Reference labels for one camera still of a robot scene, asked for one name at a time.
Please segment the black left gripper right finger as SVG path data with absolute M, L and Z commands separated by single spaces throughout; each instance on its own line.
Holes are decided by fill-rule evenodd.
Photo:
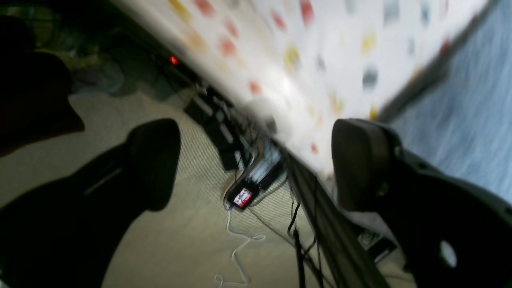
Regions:
M 507 201 L 439 171 L 376 122 L 336 120 L 331 149 L 340 205 L 382 217 L 419 288 L 510 288 Z

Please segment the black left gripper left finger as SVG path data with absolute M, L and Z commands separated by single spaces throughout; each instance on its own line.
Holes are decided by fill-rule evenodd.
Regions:
M 2 283 L 100 288 L 132 222 L 169 203 L 180 150 L 177 122 L 154 120 L 75 173 L 2 207 Z

